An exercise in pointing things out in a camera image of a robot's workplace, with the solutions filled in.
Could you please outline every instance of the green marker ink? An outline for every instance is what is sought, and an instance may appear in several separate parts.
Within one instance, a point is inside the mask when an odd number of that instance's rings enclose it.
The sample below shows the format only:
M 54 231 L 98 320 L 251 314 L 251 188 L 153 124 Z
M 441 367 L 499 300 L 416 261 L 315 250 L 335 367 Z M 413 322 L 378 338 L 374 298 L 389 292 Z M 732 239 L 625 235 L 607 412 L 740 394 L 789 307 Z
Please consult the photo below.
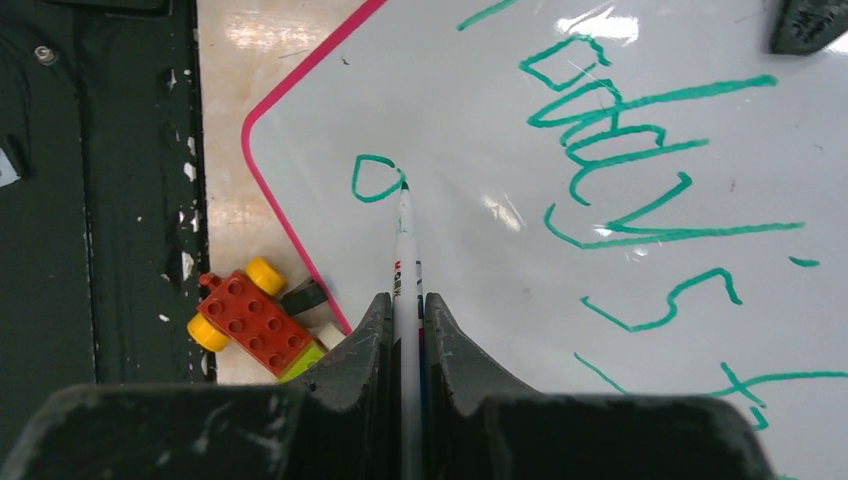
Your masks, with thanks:
M 544 222 L 548 231 L 554 234 L 560 240 L 564 240 L 571 245 L 581 250 L 597 250 L 601 248 L 614 248 L 630 245 L 644 245 L 654 242 L 675 242 L 680 240 L 688 240 L 699 237 L 729 237 L 735 235 L 744 235 L 749 233 L 768 232 L 773 230 L 792 230 L 804 226 L 804 222 L 793 223 L 766 223 L 760 225 L 744 225 L 740 227 L 727 228 L 640 228 L 629 227 L 626 224 L 635 221 L 662 205 L 668 203 L 677 195 L 683 193 L 684 190 L 692 185 L 692 178 L 684 172 L 677 174 L 680 182 L 668 192 L 662 194 L 656 200 L 648 203 L 644 207 L 634 210 L 621 218 L 612 220 L 605 224 L 605 227 L 617 233 L 629 233 L 636 235 L 646 235 L 635 238 L 619 238 L 610 240 L 599 240 L 595 242 L 581 242 L 557 229 L 551 220 L 553 217 L 556 203 L 551 204 L 545 212 Z
M 795 265 L 798 265 L 799 267 L 818 267 L 819 265 L 821 265 L 821 262 L 819 262 L 818 260 L 805 260 L 803 258 L 789 257 L 789 261 L 791 261 Z
M 675 302 L 675 300 L 677 299 L 678 295 L 683 293 L 688 288 L 694 287 L 695 285 L 697 285 L 701 282 L 707 281 L 710 278 L 717 277 L 717 276 L 720 276 L 724 279 L 724 288 L 725 288 L 725 290 L 727 290 L 727 296 L 730 298 L 730 301 L 733 302 L 736 305 L 742 305 L 742 300 L 739 299 L 739 297 L 736 295 L 736 290 L 733 288 L 733 276 L 730 275 L 730 272 L 728 272 L 727 270 L 725 270 L 721 267 L 713 268 L 712 270 L 708 270 L 708 271 L 706 271 L 706 272 L 704 272 L 700 275 L 696 275 L 696 276 L 684 281 L 680 285 L 674 287 L 674 289 L 672 289 L 672 291 L 668 294 L 668 297 L 666 297 L 666 303 L 668 304 L 668 307 L 669 307 L 668 313 L 664 317 L 662 317 L 661 319 L 655 320 L 653 322 L 641 323 L 641 324 L 638 324 L 638 325 L 628 325 L 628 324 L 622 322 L 621 320 L 619 320 L 618 318 L 610 315 L 609 313 L 607 313 L 606 311 L 604 311 L 603 309 L 601 309 L 597 305 L 589 302 L 589 297 L 581 298 L 580 303 L 582 303 L 583 305 L 585 305 L 586 307 L 588 307 L 589 309 L 591 309 L 592 311 L 594 311 L 598 315 L 600 315 L 600 316 L 606 318 L 607 320 L 611 321 L 612 323 L 618 325 L 619 327 L 621 327 L 622 329 L 624 329 L 625 331 L 627 331 L 629 333 L 641 332 L 641 331 L 644 331 L 644 330 L 651 330 L 651 329 L 654 329 L 654 328 L 662 327 L 663 325 L 672 321 L 674 319 L 674 317 L 677 316 L 677 303 Z
M 575 36 L 570 37 L 569 39 L 560 42 L 562 45 L 557 44 L 551 49 L 543 51 L 539 54 L 531 56 L 529 59 L 525 60 L 521 64 L 519 64 L 519 68 L 523 71 L 539 78 L 545 85 L 549 88 L 557 90 L 558 88 L 568 88 L 577 82 L 582 75 L 578 75 L 577 77 L 572 78 L 568 82 L 564 84 L 557 85 L 554 84 L 548 77 L 540 74 L 535 69 L 529 67 L 527 62 L 532 64 L 535 61 L 538 61 L 542 58 L 547 58 L 547 56 L 552 55 L 558 49 L 564 48 L 568 45 L 571 39 L 579 39 L 583 41 L 588 41 L 586 36 Z M 598 55 L 599 61 L 603 59 L 606 63 L 609 63 L 606 60 L 606 57 L 603 54 L 603 48 L 597 44 L 597 42 L 593 42 L 592 48 L 595 50 Z M 697 87 L 687 87 L 679 90 L 674 90 L 671 92 L 659 94 L 659 95 L 649 95 L 645 96 L 631 102 L 624 102 L 622 100 L 621 93 L 619 89 L 615 86 L 612 80 L 608 78 L 604 79 L 595 79 L 593 82 L 589 82 L 587 84 L 582 85 L 580 88 L 569 92 L 568 94 L 562 96 L 558 100 L 542 107 L 538 112 L 530 115 L 527 118 L 527 124 L 536 128 L 553 128 L 560 127 L 568 124 L 573 124 L 565 133 L 560 136 L 560 145 L 566 148 L 565 153 L 566 156 L 571 159 L 573 162 L 580 165 L 580 171 L 572 177 L 571 182 L 569 184 L 569 193 L 572 198 L 582 205 L 590 205 L 590 203 L 580 196 L 577 193 L 577 185 L 580 181 L 589 173 L 606 167 L 612 167 L 615 165 L 619 165 L 622 163 L 633 162 L 638 160 L 644 160 L 646 158 L 657 157 L 660 155 L 666 155 L 669 153 L 674 153 L 681 150 L 688 150 L 690 148 L 697 148 L 707 145 L 709 143 L 708 139 L 695 139 L 689 140 L 685 142 L 679 142 L 672 145 L 665 145 L 665 137 L 666 137 L 666 129 L 660 127 L 659 125 L 637 125 L 633 127 L 625 127 L 619 128 L 619 117 L 622 112 L 627 110 L 632 110 L 635 108 L 641 108 L 644 106 L 652 105 L 654 103 L 669 103 L 669 102 L 679 102 L 685 100 L 695 100 L 700 98 L 712 97 L 716 95 L 723 95 L 726 93 L 731 93 L 737 90 L 742 90 L 745 88 L 752 87 L 763 87 L 763 86 L 774 86 L 777 85 L 777 79 L 771 75 L 760 75 L 758 77 L 749 78 L 746 80 L 731 80 L 726 82 L 715 82 L 707 85 L 701 85 Z M 604 88 L 609 91 L 613 96 L 613 105 L 610 107 L 604 107 L 602 109 L 592 110 L 589 112 L 584 112 L 578 115 L 571 115 L 555 120 L 547 120 L 545 117 L 548 116 L 554 110 L 559 109 L 560 107 L 565 106 L 569 102 L 572 102 L 576 98 L 581 97 L 582 95 L 591 92 L 593 90 L 597 90 L 599 88 Z M 602 120 L 610 119 L 610 129 L 605 132 L 601 132 L 595 135 L 592 135 L 588 138 L 584 138 L 575 142 L 574 144 L 570 144 L 571 138 L 576 135 L 578 132 L 582 131 L 589 126 L 594 125 Z M 651 132 L 656 135 L 654 143 L 657 145 L 657 148 L 652 148 L 648 150 L 642 150 L 639 152 L 630 152 L 621 155 L 616 155 L 613 157 L 608 157 L 599 160 L 586 160 L 579 155 L 577 155 L 577 150 L 581 148 L 588 147 L 595 143 L 599 143 L 605 140 L 612 140 L 618 137 L 622 137 L 625 135 L 637 134 L 637 133 L 646 133 Z
M 578 354 L 577 352 L 574 352 L 574 358 L 576 358 L 578 362 L 589 367 L 590 370 L 592 370 L 593 372 L 598 374 L 598 376 L 601 377 L 605 382 L 610 384 L 612 386 L 612 388 L 618 390 L 619 392 L 621 392 L 625 395 L 628 395 L 627 390 L 621 388 L 617 383 L 615 383 L 611 378 L 609 378 L 604 372 L 602 372 L 600 368 L 598 368 L 598 367 L 592 365 L 591 363 L 587 362 L 586 360 L 584 360 L 583 357 L 581 357 L 580 354 Z
M 597 57 L 598 61 L 593 62 L 591 65 L 589 65 L 588 67 L 583 68 L 583 69 L 581 69 L 581 68 L 579 68 L 575 65 L 575 67 L 578 70 L 580 70 L 580 73 L 578 73 L 577 75 L 572 77 L 570 80 L 567 80 L 563 83 L 555 83 L 549 77 L 547 77 L 546 75 L 542 74 L 541 72 L 539 72 L 538 70 L 533 68 L 533 64 L 540 62 L 542 60 L 545 60 L 546 58 L 550 57 L 551 55 L 556 54 L 557 52 L 559 52 L 560 50 L 562 50 L 563 48 L 567 47 L 568 45 L 570 45 L 572 42 L 575 42 L 575 41 L 588 43 L 589 47 L 591 47 L 592 50 L 595 51 L 595 56 Z M 590 37 L 589 35 L 572 35 L 572 36 L 566 38 L 565 40 L 557 43 L 553 47 L 550 47 L 547 50 L 543 50 L 543 51 L 541 51 L 541 52 L 539 52 L 535 55 L 531 55 L 530 57 L 528 57 L 525 60 L 522 60 L 521 62 L 518 63 L 518 68 L 521 71 L 527 73 L 528 75 L 532 75 L 532 76 L 536 77 L 539 81 L 544 83 L 551 90 L 553 90 L 555 92 L 561 92 L 561 91 L 565 90 L 566 88 L 570 88 L 572 85 L 574 85 L 575 83 L 580 81 L 580 79 L 585 77 L 590 71 L 592 71 L 592 69 L 594 69 L 598 65 L 598 63 L 600 63 L 601 65 L 603 65 L 605 67 L 612 65 L 612 62 L 610 62 L 607 59 L 607 57 L 604 55 L 604 47 L 602 47 L 598 42 L 595 41 L 594 38 Z
M 362 162 L 366 161 L 382 163 L 383 165 L 387 165 L 391 168 L 394 168 L 400 174 L 400 178 L 398 178 L 398 181 L 395 182 L 394 185 L 390 186 L 389 188 L 383 190 L 382 192 L 376 195 L 362 195 L 357 191 L 357 184 L 359 183 L 359 172 L 362 169 Z M 353 166 L 353 177 L 350 182 L 350 189 L 353 192 L 353 196 L 359 199 L 360 201 L 365 203 L 374 203 L 379 202 L 380 200 L 394 193 L 395 190 L 398 190 L 400 188 L 404 181 L 406 181 L 406 174 L 403 172 L 403 170 L 395 166 L 395 162 L 379 155 L 362 154 L 356 157 L 356 163 Z
M 736 387 L 737 392 L 748 397 L 748 400 L 756 403 L 760 406 L 760 408 L 766 408 L 766 402 L 760 400 L 760 397 L 754 395 L 754 392 L 748 390 L 748 387 L 745 385 L 742 385 L 742 382 L 739 381 L 739 377 L 736 376 L 736 372 L 731 370 L 726 362 L 721 362 L 720 366 L 724 374 L 727 375 L 727 379 L 730 380 L 730 384 Z
M 617 391 L 629 395 L 629 392 L 625 390 L 621 385 L 619 385 L 615 380 L 610 378 L 609 375 L 603 372 L 600 368 L 591 364 L 589 361 L 581 357 L 578 353 L 574 353 L 574 358 L 576 358 L 580 363 L 582 363 L 585 367 L 589 368 L 595 374 L 597 374 L 604 382 L 608 385 L 616 389 Z M 730 388 L 726 388 L 724 390 L 717 390 L 715 392 L 704 394 L 709 397 L 725 397 L 728 395 L 732 395 L 737 392 L 742 392 L 742 390 L 747 391 L 748 388 L 753 387 L 755 385 L 769 383 L 769 382 L 786 382 L 791 380 L 800 380 L 800 379 L 812 379 L 812 378 L 848 378 L 848 373 L 846 372 L 838 372 L 838 371 L 818 371 L 818 372 L 790 372 L 790 373 L 774 373 L 769 375 L 760 375 L 754 377 L 745 382 L 739 382 L 736 378 L 736 374 L 730 367 L 727 366 L 726 363 L 722 362 L 722 370 L 725 373 L 728 373 L 728 377 L 732 376 L 731 383 L 734 385 Z M 754 418 L 757 419 L 757 425 L 753 425 L 755 430 L 764 430 L 768 428 L 769 423 L 766 420 L 765 416 L 763 416 L 762 412 L 760 412 L 756 407 L 751 408 L 751 413 L 754 415 Z
M 459 25 L 456 26 L 456 29 L 461 32 L 466 28 L 470 27 L 471 25 L 474 25 L 480 20 L 483 20 L 484 18 L 488 17 L 489 15 L 494 15 L 500 12 L 501 10 L 505 9 L 506 7 L 512 5 L 517 1 L 518 0 L 501 0 L 500 2 L 492 5 L 491 7 L 487 7 L 475 13 L 474 15 L 471 15 L 470 17 L 466 18 L 465 20 L 460 22 Z
M 768 420 L 766 420 L 766 417 L 763 416 L 759 408 L 751 407 L 751 415 L 753 415 L 754 418 L 757 419 L 757 424 L 752 425 L 752 427 L 754 427 L 755 432 L 759 432 L 760 430 L 765 430 L 768 428 Z
M 769 382 L 787 382 L 790 380 L 809 380 L 813 378 L 848 378 L 848 373 L 839 371 L 817 371 L 817 372 L 789 372 L 789 373 L 772 373 L 760 375 L 745 382 L 739 383 L 724 390 L 717 390 L 707 395 L 713 397 L 724 397 L 727 395 L 740 392 L 741 389 L 747 389 L 755 385 Z

